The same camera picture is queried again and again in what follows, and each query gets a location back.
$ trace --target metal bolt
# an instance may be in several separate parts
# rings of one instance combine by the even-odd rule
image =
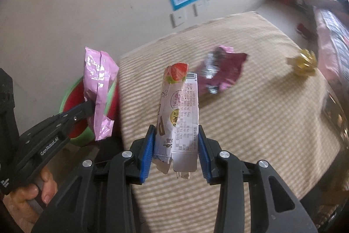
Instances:
[[[83,167],[90,167],[92,165],[92,161],[87,159],[82,163]]]
[[[269,163],[265,160],[261,160],[258,162],[259,166],[261,166],[262,168],[267,168],[269,166]]]
[[[123,152],[122,156],[125,157],[125,158],[129,158],[129,157],[132,156],[132,152],[129,151],[129,150],[126,150],[126,151]]]
[[[219,152],[219,156],[223,158],[228,158],[230,156],[228,151],[221,151]]]

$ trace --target crumpled gold foil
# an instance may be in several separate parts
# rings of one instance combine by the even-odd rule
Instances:
[[[287,64],[293,66],[293,71],[298,76],[314,76],[318,62],[313,51],[302,49],[296,57],[288,57]]]

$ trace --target crumpled pink wrapper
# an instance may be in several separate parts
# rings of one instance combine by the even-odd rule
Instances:
[[[113,84],[119,67],[103,51],[85,48],[84,98],[96,103],[95,114],[88,118],[89,127],[95,133],[95,140],[105,139],[112,134],[114,121],[104,115],[109,87]]]
[[[198,93],[217,94],[232,87],[241,76],[248,54],[234,53],[231,47],[218,46],[198,66]]]

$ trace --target human hand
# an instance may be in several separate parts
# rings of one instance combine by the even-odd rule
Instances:
[[[41,199],[48,204],[57,193],[57,183],[47,166],[41,170],[40,176],[44,182]],[[24,233],[30,233],[39,218],[39,215],[27,203],[27,200],[35,198],[38,193],[39,189],[34,184],[30,184],[4,196],[3,202],[7,210]]]

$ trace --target checkered tablecloth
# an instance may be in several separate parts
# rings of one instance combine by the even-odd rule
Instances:
[[[189,63],[190,71],[217,45],[249,54],[242,77],[220,95],[199,99],[199,123],[207,137],[240,160],[265,159],[302,198],[321,178],[340,149],[322,116],[327,83],[322,74],[299,78],[286,65],[299,47],[255,12],[232,15],[169,35],[149,44],[119,65],[121,123],[128,148],[156,124],[164,68]],[[245,187],[245,228],[250,230]],[[134,187],[152,232],[213,232],[219,186],[209,186],[198,170],[177,179],[154,165],[146,183]]]

